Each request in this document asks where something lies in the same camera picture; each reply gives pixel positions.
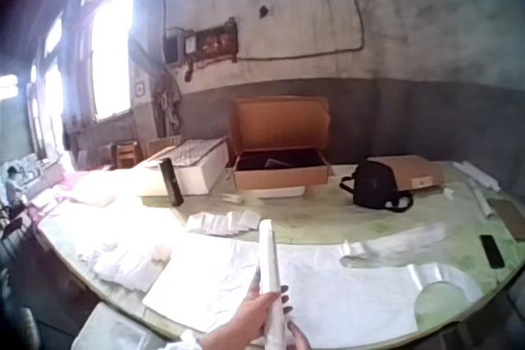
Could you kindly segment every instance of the table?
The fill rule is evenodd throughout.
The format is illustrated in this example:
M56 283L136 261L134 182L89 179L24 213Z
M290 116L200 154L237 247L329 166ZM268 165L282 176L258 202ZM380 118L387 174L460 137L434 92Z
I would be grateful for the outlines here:
M443 242L417 253L400 253L387 261L363 261L361 266L403 266L431 261L451 264L469 273L477 281L484 298L475 305L468 305L459 289L449 284L432 285L425 289L416 304L419 331L376 346L390 347L422 337L481 308L503 288L525 261L525 244L514 241L499 217L484 217L463 174L448 163L440 165L445 175L445 186L454 190L453 201L443 195L440 189L420 191L414 195L414 207L402 214L354 206L351 197L338 187L340 177L351 174L354 166L333 166L333 176L328 184L308 188L301 198L258 200L247 193L246 203L241 206L221 200L223 193L235 192L231 170L226 169L209 195L185 197L185 203L177 209L169 206L167 198L136 198L123 193L106 208L64 202L63 209L46 217L39 230L69 269L105 302L160 334L176 338L187 327L146 308L142 304L144 293L129 291L118 284L98 279L77 259L77 242L93 233L94 229L103 229L109 217L129 217L130 220L134 217L138 220L137 215L150 218L169 216L178 220L182 231L188 215L194 213L211 211L224 214L227 211L252 209L259 211L263 218L273 220L278 243L292 244L334 244L345 240L352 243L409 230L417 225L441 222L447 229ZM113 174L117 180L119 171L113 171ZM491 198L505 196L503 193L497 196L488 190L484 190L484 193ZM495 237L505 260L505 268L496 271L489 267L479 234L492 234ZM254 242L258 240L257 233L242 234L237 238Z

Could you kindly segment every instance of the hand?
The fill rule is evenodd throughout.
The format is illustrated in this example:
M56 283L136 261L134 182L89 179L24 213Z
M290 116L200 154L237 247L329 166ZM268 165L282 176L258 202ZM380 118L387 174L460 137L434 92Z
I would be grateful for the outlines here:
M304 336L303 331L301 331L293 321L288 323L288 329L294 336L295 344L286 346L286 350L312 350L310 347L310 342L306 336Z
M200 345L203 350L244 350L250 342L263 336L270 307L279 298L279 294L260 294L260 281L261 273L257 270L246 298L239 305L231 321L201 340ZM287 290L287 286L281 287L282 293ZM288 302L288 297L282 297L282 302ZM291 310L292 307L285 307L284 313Z

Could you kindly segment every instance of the black thermos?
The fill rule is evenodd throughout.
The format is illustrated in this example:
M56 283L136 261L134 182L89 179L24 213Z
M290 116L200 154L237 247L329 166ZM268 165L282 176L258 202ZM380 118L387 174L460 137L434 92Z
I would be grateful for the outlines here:
M162 178L164 178L164 184L166 185L167 195L170 198L171 205L173 207L179 207L184 202L184 199L182 198L182 193L180 192L179 184L175 177L171 159L169 157L162 159L158 166L161 169Z

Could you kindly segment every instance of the black phone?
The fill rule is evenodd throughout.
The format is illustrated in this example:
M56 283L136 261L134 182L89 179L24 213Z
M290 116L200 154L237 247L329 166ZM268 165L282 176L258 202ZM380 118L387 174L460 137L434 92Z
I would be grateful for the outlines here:
M482 241L483 249L485 249L486 258L491 268L503 268L505 263L494 237L492 235L480 235L479 238Z

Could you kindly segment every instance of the black backpack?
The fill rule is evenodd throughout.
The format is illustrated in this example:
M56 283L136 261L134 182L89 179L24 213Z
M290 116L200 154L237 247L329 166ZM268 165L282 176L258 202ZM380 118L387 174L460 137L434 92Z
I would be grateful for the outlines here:
M354 181L354 188L345 184ZM365 161L356 168L352 176L345 176L339 183L340 188L354 195L354 204L371 209L388 209L393 212L405 212L413 205L409 192L400 192L395 183L394 171L377 161ZM399 206L399 200L407 198L405 207Z

